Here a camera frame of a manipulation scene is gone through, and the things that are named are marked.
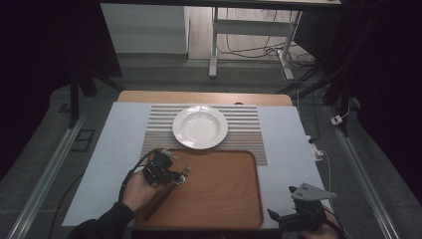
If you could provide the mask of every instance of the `striped mat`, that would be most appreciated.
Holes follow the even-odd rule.
[[[154,104],[149,113],[141,156],[155,148],[187,148],[173,134],[176,116],[193,105]],[[224,115],[229,125],[226,137],[212,150],[249,150],[255,155],[257,165],[268,165],[260,120],[256,106],[208,105]]]

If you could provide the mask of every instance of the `floor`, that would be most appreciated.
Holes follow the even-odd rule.
[[[221,11],[220,16],[225,16],[224,9]],[[229,16],[236,17],[238,14],[241,17],[242,11],[229,11]],[[259,12],[257,16],[264,19],[266,14]],[[269,12],[267,19],[274,17],[271,14],[272,12]],[[223,48],[225,39],[224,36],[222,37],[219,39],[219,46]],[[195,42],[194,38],[191,34],[192,43]],[[267,38],[263,38],[257,42],[257,45],[250,43],[250,45],[237,46],[236,43],[247,43],[245,40],[239,40],[239,42],[234,40],[233,49],[265,46],[266,41]],[[269,57],[265,61],[240,61],[243,58],[236,56],[236,59],[229,61],[229,58],[233,56],[227,56],[227,61],[225,61],[226,56],[223,54],[219,55],[219,59],[223,61],[218,65],[218,77],[210,80],[208,63],[205,61],[208,58],[207,51],[203,50],[201,54],[197,53],[195,57],[193,53],[189,54],[190,60],[178,57],[163,59],[154,56],[120,55],[123,79],[116,79],[116,81],[128,90],[257,94],[275,94],[291,84],[283,80],[277,59],[273,60]],[[295,77],[299,78],[307,69],[294,68],[293,71]],[[299,85],[291,93],[295,95],[319,79],[320,76],[313,76],[308,84]],[[81,132],[90,133],[90,140],[86,140],[84,135],[80,134],[71,145],[56,179],[40,205],[39,212],[32,218],[33,221],[28,223],[30,227],[26,238],[66,238],[72,229],[62,227],[61,222],[78,188],[78,178],[84,173],[95,150],[109,109],[118,97],[118,92],[103,82],[95,80],[95,84],[99,92],[94,98],[80,96],[82,109],[87,109]],[[304,98],[292,98],[292,100],[299,111],[306,134],[317,137],[316,146],[324,151],[323,160],[316,166],[325,188],[338,195],[338,198],[332,202],[333,209],[339,215],[349,235],[348,238],[387,238],[380,230],[378,221],[367,203],[367,198],[350,168],[335,128],[329,122],[327,109],[336,112],[337,108],[328,107],[322,103],[321,97],[324,92],[325,88]],[[69,87],[58,89],[52,94],[50,109],[43,122],[22,151],[16,164],[0,182],[0,238],[7,238],[63,135],[67,132],[70,120],[69,103]],[[356,119],[358,105],[353,102],[350,105],[349,139],[358,152],[400,238],[420,238],[422,234],[421,205],[388,158],[360,126]],[[296,238],[296,235],[288,234],[283,238]]]

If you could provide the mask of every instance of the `black sleeve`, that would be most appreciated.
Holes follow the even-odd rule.
[[[116,202],[99,220],[88,220],[75,227],[68,239],[121,238],[124,228],[133,219],[134,214],[126,205]]]

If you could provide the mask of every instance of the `white tabletop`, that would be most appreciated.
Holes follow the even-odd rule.
[[[97,219],[117,201],[121,182],[139,160],[150,108],[151,104],[114,103],[64,226]],[[258,166],[262,228],[278,228],[267,208],[280,215],[295,213],[289,186],[323,186],[296,108],[258,107],[258,115],[268,162]]]

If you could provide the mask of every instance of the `wall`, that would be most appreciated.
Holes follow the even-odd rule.
[[[117,53],[187,53],[186,7],[102,4]]]

